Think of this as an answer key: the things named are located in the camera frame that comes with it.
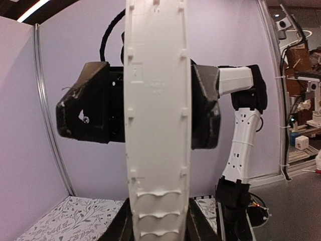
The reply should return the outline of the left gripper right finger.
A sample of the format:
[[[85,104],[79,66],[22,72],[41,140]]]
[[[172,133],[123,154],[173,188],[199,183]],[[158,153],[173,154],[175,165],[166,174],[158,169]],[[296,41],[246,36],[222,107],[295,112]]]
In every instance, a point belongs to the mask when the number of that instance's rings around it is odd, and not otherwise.
[[[196,203],[189,198],[188,213],[186,218],[186,232],[184,240],[188,241],[215,241],[218,235],[208,223],[205,215]]]

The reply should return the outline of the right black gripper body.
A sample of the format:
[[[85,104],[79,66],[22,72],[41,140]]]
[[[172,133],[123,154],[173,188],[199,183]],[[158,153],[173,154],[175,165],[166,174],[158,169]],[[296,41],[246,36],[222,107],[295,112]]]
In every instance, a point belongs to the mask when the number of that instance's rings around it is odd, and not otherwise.
[[[123,66],[110,67],[109,74],[109,138],[110,142],[125,143]]]

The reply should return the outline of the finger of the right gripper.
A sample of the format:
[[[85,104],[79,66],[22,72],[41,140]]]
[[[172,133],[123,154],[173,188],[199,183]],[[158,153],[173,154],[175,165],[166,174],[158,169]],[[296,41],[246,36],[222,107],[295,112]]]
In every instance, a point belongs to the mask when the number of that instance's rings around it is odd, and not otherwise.
[[[108,62],[85,63],[77,81],[56,105],[56,126],[60,136],[109,143],[106,101],[109,70]]]
[[[192,149],[214,149],[218,144],[221,113],[218,104],[220,70],[191,65]]]

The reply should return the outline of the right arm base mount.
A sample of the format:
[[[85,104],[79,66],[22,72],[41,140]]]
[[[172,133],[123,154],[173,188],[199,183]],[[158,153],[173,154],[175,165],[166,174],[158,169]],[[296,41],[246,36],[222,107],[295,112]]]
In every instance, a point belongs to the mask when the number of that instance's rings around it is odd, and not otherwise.
[[[256,240],[254,229],[265,225],[271,214],[265,202],[250,193],[248,206],[232,209],[216,201],[217,234],[221,240]]]

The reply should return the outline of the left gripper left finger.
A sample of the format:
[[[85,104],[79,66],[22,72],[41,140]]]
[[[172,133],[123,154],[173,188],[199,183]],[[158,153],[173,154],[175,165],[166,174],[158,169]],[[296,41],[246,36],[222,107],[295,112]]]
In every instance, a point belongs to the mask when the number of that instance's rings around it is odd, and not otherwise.
[[[134,240],[134,234],[130,201],[129,198],[127,198],[107,230],[100,237],[100,241],[130,240]]]

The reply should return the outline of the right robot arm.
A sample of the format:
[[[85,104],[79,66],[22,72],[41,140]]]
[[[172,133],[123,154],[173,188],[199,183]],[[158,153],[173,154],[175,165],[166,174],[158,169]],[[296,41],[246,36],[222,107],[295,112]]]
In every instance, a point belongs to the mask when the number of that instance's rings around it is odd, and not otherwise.
[[[216,198],[220,240],[254,240],[248,208],[248,163],[267,107],[257,65],[204,66],[190,61],[138,61],[122,68],[88,62],[56,105],[60,136],[125,143],[134,240],[186,240],[192,149],[218,142],[218,100],[230,94],[235,127]]]

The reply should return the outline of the white remote battery cover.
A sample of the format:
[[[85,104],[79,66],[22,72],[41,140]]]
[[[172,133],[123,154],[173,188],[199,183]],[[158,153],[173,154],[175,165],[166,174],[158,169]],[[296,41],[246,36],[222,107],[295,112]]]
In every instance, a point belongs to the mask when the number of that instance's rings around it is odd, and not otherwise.
[[[127,1],[124,121],[130,205],[189,202],[191,62],[186,1]]]

